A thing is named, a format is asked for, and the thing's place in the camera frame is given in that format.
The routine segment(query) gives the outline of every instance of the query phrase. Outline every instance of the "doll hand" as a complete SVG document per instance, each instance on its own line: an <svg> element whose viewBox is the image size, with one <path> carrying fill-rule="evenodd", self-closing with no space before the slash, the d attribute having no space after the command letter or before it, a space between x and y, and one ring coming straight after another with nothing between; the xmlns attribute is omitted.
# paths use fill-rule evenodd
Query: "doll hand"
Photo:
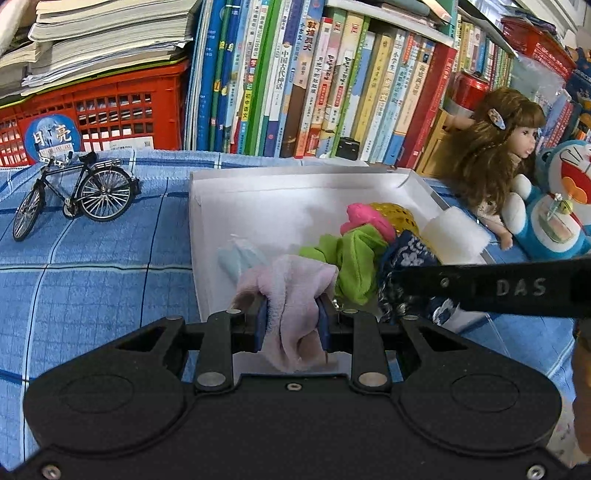
<svg viewBox="0 0 591 480"><path fill-rule="evenodd" d="M501 240L501 250L509 250L513 246L513 235L511 232L505 232L499 235Z"/></svg>

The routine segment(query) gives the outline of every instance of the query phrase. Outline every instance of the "blue checkered fabric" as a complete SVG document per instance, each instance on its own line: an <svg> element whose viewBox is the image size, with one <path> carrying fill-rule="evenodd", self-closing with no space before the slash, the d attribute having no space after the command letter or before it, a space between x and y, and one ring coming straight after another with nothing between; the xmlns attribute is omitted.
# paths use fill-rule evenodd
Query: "blue checkered fabric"
<svg viewBox="0 0 591 480"><path fill-rule="evenodd" d="M108 223L70 221L48 194L46 209L20 244L12 239L12 217L40 166L0 170L0 463L8 469L37 449L21 408L35 377L169 313L200 321L189 241L190 172L302 164L195 152L117 155L142 180L142 195L129 211ZM62 188L69 191L75 179L75 173L64 175ZM432 185L448 204L457 203L444 185ZM490 253L497 262L525 260L518 248L501 252L491 245ZM465 335L539 369L568 395L571 331L563 320L503 315Z"/></svg>

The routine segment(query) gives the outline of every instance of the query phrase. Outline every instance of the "green cloth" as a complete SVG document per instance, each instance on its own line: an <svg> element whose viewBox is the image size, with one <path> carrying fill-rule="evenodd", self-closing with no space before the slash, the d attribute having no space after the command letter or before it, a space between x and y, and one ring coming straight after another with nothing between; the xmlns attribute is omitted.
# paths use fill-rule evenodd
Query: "green cloth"
<svg viewBox="0 0 591 480"><path fill-rule="evenodd" d="M336 265L336 294L365 305L376 293L377 261L388 244L373 225L346 232L342 237L322 235L316 247L302 247L300 256Z"/></svg>

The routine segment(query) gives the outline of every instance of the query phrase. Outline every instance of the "pink fabric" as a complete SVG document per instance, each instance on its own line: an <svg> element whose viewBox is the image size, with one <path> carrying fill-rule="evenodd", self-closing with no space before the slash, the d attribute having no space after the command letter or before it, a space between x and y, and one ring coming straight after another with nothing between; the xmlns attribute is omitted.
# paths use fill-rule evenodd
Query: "pink fabric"
<svg viewBox="0 0 591 480"><path fill-rule="evenodd" d="M364 203L352 203L347 207L347 215L349 221L340 226L340 234L353 230L362 225L373 225L375 229L382 235L383 239L391 244L396 238L396 230L388 219L379 213L370 205Z"/></svg>
<svg viewBox="0 0 591 480"><path fill-rule="evenodd" d="M268 299L267 332L261 353L285 373L327 363L318 330L316 298L333 295L339 270L298 255L247 270L238 282L233 308L245 309L257 293Z"/></svg>

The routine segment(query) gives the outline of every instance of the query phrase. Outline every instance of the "blue floral cloth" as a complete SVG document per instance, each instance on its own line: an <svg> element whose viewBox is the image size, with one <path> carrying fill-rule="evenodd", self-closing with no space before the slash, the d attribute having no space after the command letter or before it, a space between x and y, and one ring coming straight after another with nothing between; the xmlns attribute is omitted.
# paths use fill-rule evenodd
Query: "blue floral cloth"
<svg viewBox="0 0 591 480"><path fill-rule="evenodd" d="M397 272L408 267L440 265L437 257L411 231L404 230L390 244L378 269L378 304L382 323L396 323L405 315L417 315L442 325L452 316L456 305L450 299L409 297L397 284Z"/></svg>

